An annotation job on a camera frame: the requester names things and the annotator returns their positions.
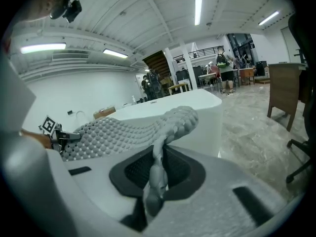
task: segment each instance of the black chair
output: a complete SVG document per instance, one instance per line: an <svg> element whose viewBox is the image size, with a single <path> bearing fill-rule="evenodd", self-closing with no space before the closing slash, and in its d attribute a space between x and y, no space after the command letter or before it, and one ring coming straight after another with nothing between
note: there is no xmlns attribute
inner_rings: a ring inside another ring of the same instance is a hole
<svg viewBox="0 0 316 237"><path fill-rule="evenodd" d="M295 40L297 41L298 45L300 46L302 52L304 53L306 60L308 61L309 67L307 68L307 70L309 74L311 75L310 76L311 85L314 88L314 90L313 90L310 102L306 103L307 108L306 108L306 114L304 116L304 125L305 125L306 133L309 139L308 141L305 141L303 143L298 142L296 140L290 140L287 143L287 147L290 148L292 145L295 145L304 153L306 153L310 157L310 159L305 164L303 164L299 169L297 169L292 174L286 177L287 183L291 183L294 180L294 176L301 173L304 169L306 169L311 164L314 164L315 148L316 148L315 59L314 59L313 48L310 47L308 43L303 41L306 39L306 36L305 36L306 33L304 29L301 28L302 26L298 24L298 22L299 22L299 19L297 18L297 16L292 15L289 19L289 28Z"/></svg>

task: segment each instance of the white column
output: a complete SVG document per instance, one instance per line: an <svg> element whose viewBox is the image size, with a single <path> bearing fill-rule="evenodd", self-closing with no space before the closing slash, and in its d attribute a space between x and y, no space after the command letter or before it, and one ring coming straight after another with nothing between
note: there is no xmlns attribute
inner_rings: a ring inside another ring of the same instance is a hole
<svg viewBox="0 0 316 237"><path fill-rule="evenodd" d="M171 54L170 49L168 47L164 50L164 55L165 55L165 57L167 59L167 62L168 62L168 66L169 66L169 69L170 69L170 72L171 72L173 84L177 85L178 84L178 80L177 80L177 76L176 76L176 71L174 70L174 67L173 67L173 64L172 64L173 57L172 57L172 54Z"/></svg>
<svg viewBox="0 0 316 237"><path fill-rule="evenodd" d="M191 60L190 60L190 57L189 57L186 45L184 44L183 41L180 41L180 47L181 47L183 56L186 59L186 64L187 64L188 72L189 72L189 75L190 75L190 80L191 80L191 83L192 83L192 89L193 90L197 89L198 85L197 85L196 77L194 75L192 63L191 63Z"/></svg>

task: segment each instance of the white countertop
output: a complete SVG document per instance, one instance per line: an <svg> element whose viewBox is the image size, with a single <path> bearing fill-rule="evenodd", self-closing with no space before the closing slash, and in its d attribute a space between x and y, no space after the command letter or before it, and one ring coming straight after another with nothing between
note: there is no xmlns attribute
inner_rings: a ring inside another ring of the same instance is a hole
<svg viewBox="0 0 316 237"><path fill-rule="evenodd" d="M178 106L190 106L194 110L200 110L219 106L221 103L222 100L212 93L204 89L196 89L128 106L110 114L109 117L118 120L140 119L160 116Z"/></svg>
<svg viewBox="0 0 316 237"><path fill-rule="evenodd" d="M284 63L273 63L273 64L269 64L269 66L273 67L273 66L284 66L284 65L296 65L298 67L299 70L306 70L307 64L305 63L294 63L294 62L284 62Z"/></svg>
<svg viewBox="0 0 316 237"><path fill-rule="evenodd" d="M255 69L255 68L244 68L244 69L238 69L238 70L247 70L247 69Z"/></svg>
<svg viewBox="0 0 316 237"><path fill-rule="evenodd" d="M202 76L199 76L199 78L208 77L208 76L214 76L214 75L216 75L216 73L210 73L210 74L202 75Z"/></svg>

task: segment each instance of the white ceiling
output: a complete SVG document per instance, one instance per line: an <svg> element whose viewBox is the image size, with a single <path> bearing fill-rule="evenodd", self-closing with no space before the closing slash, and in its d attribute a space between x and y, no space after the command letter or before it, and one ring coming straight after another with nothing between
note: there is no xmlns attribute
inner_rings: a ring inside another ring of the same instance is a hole
<svg viewBox="0 0 316 237"><path fill-rule="evenodd" d="M80 0L82 12L71 24L64 18L19 23L12 34L11 60L22 76L77 72L87 69L133 71L142 59L166 47L224 33L262 34L275 21L288 19L286 0L203 0L201 22L194 26L194 0ZM258 23L278 10L264 26ZM21 46L65 42L67 50L87 51L88 59L52 61L53 51L21 54ZM109 48L127 59L103 54Z"/></svg>

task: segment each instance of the fluorescent light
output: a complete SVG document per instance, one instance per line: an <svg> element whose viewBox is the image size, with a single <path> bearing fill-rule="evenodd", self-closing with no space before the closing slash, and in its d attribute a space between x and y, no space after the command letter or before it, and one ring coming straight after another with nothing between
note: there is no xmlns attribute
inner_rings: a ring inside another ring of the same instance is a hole
<svg viewBox="0 0 316 237"><path fill-rule="evenodd" d="M198 26L201 19L202 0L196 0L196 21L195 25Z"/></svg>
<svg viewBox="0 0 316 237"><path fill-rule="evenodd" d="M118 52L115 52L115 51L112 51L112 50L109 50L109 49L105 49L103 51L103 53L106 53L106 54L110 54L110 55L114 55L114 56L117 56L117 57L120 57L120 58L127 58L128 56L125 55L125 54L122 54L122 53L118 53Z"/></svg>
<svg viewBox="0 0 316 237"><path fill-rule="evenodd" d="M273 14L271 14L269 17L267 17L266 19L262 20L259 23L259 26L263 25L264 23L266 23L268 20L272 19L273 17L278 15L278 11L274 12Z"/></svg>
<svg viewBox="0 0 316 237"><path fill-rule="evenodd" d="M59 49L65 49L66 43L54 43L54 44L41 44L41 45L28 45L22 47L21 53L32 53L32 52L38 52L38 51L46 51L46 50L59 50Z"/></svg>

